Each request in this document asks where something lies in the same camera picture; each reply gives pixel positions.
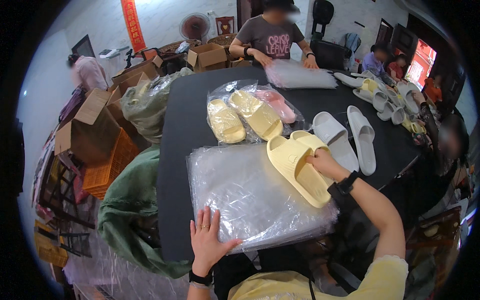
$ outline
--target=yellow shirt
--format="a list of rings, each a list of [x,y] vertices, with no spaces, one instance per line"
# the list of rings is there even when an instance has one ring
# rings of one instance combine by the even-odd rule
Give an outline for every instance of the yellow shirt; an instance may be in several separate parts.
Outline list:
[[[359,288],[346,297],[336,297],[313,290],[317,300],[402,300],[408,264],[398,256],[377,258],[368,268]],[[302,300],[311,299],[309,280],[297,272],[272,272],[255,274],[228,294],[229,300]]]

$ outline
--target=grey t-shirt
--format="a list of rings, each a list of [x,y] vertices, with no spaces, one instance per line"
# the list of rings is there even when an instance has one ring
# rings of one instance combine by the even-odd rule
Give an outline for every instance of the grey t-shirt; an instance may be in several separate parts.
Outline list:
[[[245,22],[236,38],[273,59],[290,59],[292,43],[304,39],[296,24],[285,22],[282,25],[272,25],[262,15]]]

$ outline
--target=bracelet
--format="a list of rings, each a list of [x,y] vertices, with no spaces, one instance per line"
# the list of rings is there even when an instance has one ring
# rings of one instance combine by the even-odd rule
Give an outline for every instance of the bracelet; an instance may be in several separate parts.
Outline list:
[[[202,288],[202,289],[212,289],[212,286],[204,286],[203,284],[199,284],[199,283],[196,283],[196,282],[190,282],[190,285],[191,286],[194,286],[196,288]]]

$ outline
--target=plastic crate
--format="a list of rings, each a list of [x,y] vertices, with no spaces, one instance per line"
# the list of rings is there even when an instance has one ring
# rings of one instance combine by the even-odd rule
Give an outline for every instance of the plastic crate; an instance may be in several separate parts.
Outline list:
[[[35,226],[40,227],[48,232],[53,231],[53,229],[40,223],[38,220],[35,220]],[[38,232],[35,233],[34,239],[38,257],[41,260],[59,267],[64,267],[67,264],[68,254],[65,249],[52,245],[52,241],[49,238],[41,235]]]
[[[139,153],[137,146],[122,128],[110,155],[110,161],[86,167],[83,189],[103,200],[108,187]]]

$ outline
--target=table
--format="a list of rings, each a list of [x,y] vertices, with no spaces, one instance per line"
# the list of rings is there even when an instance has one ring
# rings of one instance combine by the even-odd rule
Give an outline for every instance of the table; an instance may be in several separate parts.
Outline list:
[[[193,219],[186,159],[193,149],[216,146],[212,130],[207,124],[207,93],[222,84],[240,79],[258,79],[268,84],[260,67],[228,68],[181,77],[172,83],[165,115],[160,147],[157,178],[158,228],[162,254],[166,261],[192,260],[190,247],[190,220]],[[361,176],[367,183],[380,189],[389,183],[420,150],[413,144],[410,133],[401,125],[384,122],[376,110],[352,93],[352,88],[339,82],[337,89],[279,90],[309,122],[320,111],[330,112],[349,131],[347,107],[355,105],[375,130],[373,146],[377,169],[371,176]]]

